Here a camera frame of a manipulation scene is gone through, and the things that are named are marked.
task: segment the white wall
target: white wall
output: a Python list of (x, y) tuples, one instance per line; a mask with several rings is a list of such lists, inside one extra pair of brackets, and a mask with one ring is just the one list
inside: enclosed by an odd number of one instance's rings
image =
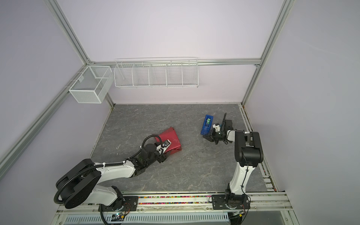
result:
[(283, 0), (59, 0), (91, 60), (259, 58)]
[(358, 224), (360, 1), (297, 0), (246, 108), (300, 224)]
[[(82, 63), (42, 0), (0, 2), (0, 157)], [(55, 183), (89, 157), (109, 112), (69, 96), (0, 181), (1, 224), (49, 224)]]
[(81, 66), (42, 0), (0, 2), (0, 158)]
[(199, 66), (199, 87), (119, 89), (109, 94), (116, 104), (241, 102), (254, 65)]
[[(90, 59), (260, 58), (283, 0), (59, 0)], [(254, 66), (201, 66), (199, 88), (110, 90), (116, 104), (240, 102)]]
[(108, 113), (107, 102), (65, 100), (0, 181), (1, 224), (51, 223), (59, 207), (56, 181), (89, 158)]

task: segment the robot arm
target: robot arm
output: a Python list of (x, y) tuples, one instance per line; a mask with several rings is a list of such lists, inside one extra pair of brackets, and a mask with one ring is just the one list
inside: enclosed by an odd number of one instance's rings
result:
[(264, 158), (260, 136), (258, 132), (234, 130), (232, 128), (232, 121), (226, 120), (225, 117), (226, 113), (224, 114), (221, 126), (215, 124), (212, 133), (204, 135), (205, 139), (215, 142), (215, 144), (218, 144), (219, 141), (223, 141), (226, 144), (228, 142), (235, 142), (234, 155), (237, 162), (235, 173), (225, 190), (225, 196), (213, 196), (213, 208), (223, 209), (223, 207), (227, 207), (229, 209), (236, 209), (241, 207), (245, 209), (249, 207), (248, 196), (245, 192), (246, 184), (251, 172)]
[[(160, 142), (147, 144), (150, 137), (157, 137)], [(167, 158), (166, 149), (171, 145), (164, 142), (158, 135), (147, 137), (140, 150), (130, 158), (117, 163), (93, 163), (84, 159), (56, 183), (58, 189), (54, 202), (64, 204), (65, 208), (74, 208), (82, 203), (96, 203), (109, 206), (112, 210), (121, 209), (126, 201), (115, 186), (103, 187), (98, 183), (121, 177), (135, 177), (155, 161), (163, 162)]]

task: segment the wall-mounted shelf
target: wall-mounted shelf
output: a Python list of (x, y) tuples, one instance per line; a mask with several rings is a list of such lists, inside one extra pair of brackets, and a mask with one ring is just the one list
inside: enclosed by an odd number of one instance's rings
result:
[(199, 86), (197, 58), (157, 59), (135, 59), (135, 61), (116, 59), (115, 86), (118, 88)]
[(79, 103), (102, 103), (113, 82), (110, 66), (87, 66), (69, 91)]

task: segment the mounting plate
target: mounting plate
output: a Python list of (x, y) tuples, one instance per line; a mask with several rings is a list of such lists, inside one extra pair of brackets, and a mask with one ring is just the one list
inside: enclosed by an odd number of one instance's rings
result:
[(214, 194), (211, 196), (212, 198), (212, 208), (214, 210), (241, 210), (241, 209), (249, 209), (250, 208), (250, 202), (248, 200), (248, 197), (244, 197), (244, 204), (239, 203), (231, 203), (231, 205), (227, 205), (225, 201), (225, 195), (219, 195)]
[[(124, 196), (124, 199), (125, 199), (125, 203), (130, 204), (130, 206), (128, 204), (125, 204), (124, 207), (122, 209), (120, 209), (119, 211), (128, 211), (129, 207), (130, 207), (130, 211), (136, 211), (136, 207), (138, 206), (139, 197), (138, 196)], [(112, 210), (112, 208), (109, 206), (103, 207), (102, 210), (103, 210), (103, 212), (114, 212)]]

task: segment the blue box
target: blue box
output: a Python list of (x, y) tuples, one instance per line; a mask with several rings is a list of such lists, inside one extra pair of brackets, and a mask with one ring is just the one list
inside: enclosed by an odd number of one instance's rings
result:
[(201, 135), (207, 135), (210, 132), (213, 118), (214, 117), (210, 116), (210, 115), (205, 116), (203, 128), (200, 132)]

